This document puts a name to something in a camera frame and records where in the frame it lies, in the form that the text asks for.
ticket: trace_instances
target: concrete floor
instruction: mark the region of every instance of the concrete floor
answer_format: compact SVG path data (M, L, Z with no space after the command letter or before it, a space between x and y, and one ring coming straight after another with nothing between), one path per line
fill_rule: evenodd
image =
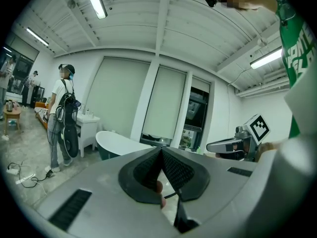
M30 167L21 167L21 178L27 177L35 172L38 179L45 177L44 168L50 163L50 150L47 140L47 132L40 121L35 117L32 108L22 109L20 118L21 133L18 133L15 124L8 126L9 141L3 140L4 121L0 121L0 167L7 184L15 195L17 200L22 200L30 207L36 209L37 206L45 199L46 194L55 190L62 183L75 176L89 165L101 161L97 150L93 151L91 146L85 148L85 157L78 155L71 166L64 167L60 165L61 172L54 174L54 177L41 181L40 185L34 188L24 188L21 184L15 182L19 180L18 176L13 176L5 172L10 162L15 162ZM62 162L61 151L58 147L58 161ZM162 195L166 196L174 192L169 184L166 176L161 172L158 178L163 184ZM25 186L32 186L34 182L26 180L23 182ZM177 211L178 196L173 196L166 200L166 206L162 209L164 215L171 224Z

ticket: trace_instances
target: ceiling light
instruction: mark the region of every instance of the ceiling light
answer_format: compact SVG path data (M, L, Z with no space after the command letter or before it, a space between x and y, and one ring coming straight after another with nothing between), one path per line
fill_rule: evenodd
M36 39L38 39L40 42L42 42L45 46L48 46L49 44L44 41L40 36L38 36L36 33L34 33L29 27L26 29L30 34L32 34Z
M8 50L9 52L12 52L10 49L7 49L6 47L3 47L5 50Z
M97 14L98 19L107 17L107 12L103 0L90 0L90 2L93 5L93 8Z
M265 56L256 59L255 61L253 61L252 63L250 63L250 66L253 69L257 69L271 61L274 61L278 58L280 58L282 56L282 47L279 47L275 50L273 50L272 52L266 54Z

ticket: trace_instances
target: bathtub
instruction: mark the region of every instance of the bathtub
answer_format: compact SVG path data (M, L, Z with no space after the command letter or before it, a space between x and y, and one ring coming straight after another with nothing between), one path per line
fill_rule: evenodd
M102 160L153 148L151 145L133 141L111 131L99 131L96 135L96 141Z

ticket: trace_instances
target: ceiling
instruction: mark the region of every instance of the ceiling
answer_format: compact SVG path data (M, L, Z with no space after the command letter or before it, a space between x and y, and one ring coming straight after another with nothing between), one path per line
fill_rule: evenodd
M281 46L274 13L237 11L204 0L103 0L108 17L98 19L90 0L32 0L12 31L36 39L30 27L55 57L100 48L144 50L201 67L240 91L263 84L264 76L283 67L277 59L259 69L250 62ZM258 46L263 37L268 44Z

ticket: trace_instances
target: hand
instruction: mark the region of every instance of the hand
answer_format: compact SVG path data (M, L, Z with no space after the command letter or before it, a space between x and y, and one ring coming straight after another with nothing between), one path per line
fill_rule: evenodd
M163 208L166 205L166 199L162 197L161 192L163 190L163 184L158 180L157 181L157 193L160 194L161 199L162 199L162 205L161 208Z

